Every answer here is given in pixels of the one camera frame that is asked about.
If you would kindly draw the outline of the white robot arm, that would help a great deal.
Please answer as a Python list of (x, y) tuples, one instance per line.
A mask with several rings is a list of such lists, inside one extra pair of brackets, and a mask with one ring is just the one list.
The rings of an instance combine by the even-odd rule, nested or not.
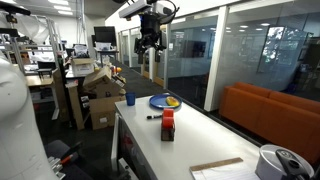
[(0, 58), (0, 180), (63, 180), (45, 153), (27, 79)]

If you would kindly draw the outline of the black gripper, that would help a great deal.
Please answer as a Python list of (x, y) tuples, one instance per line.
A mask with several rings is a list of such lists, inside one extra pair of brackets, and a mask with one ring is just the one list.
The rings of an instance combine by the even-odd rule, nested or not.
[(134, 52), (138, 53), (138, 64), (143, 64), (144, 52), (153, 47), (155, 51), (155, 62), (160, 62), (160, 51), (166, 49), (162, 40), (159, 17), (154, 13), (140, 15), (141, 37), (135, 39)]

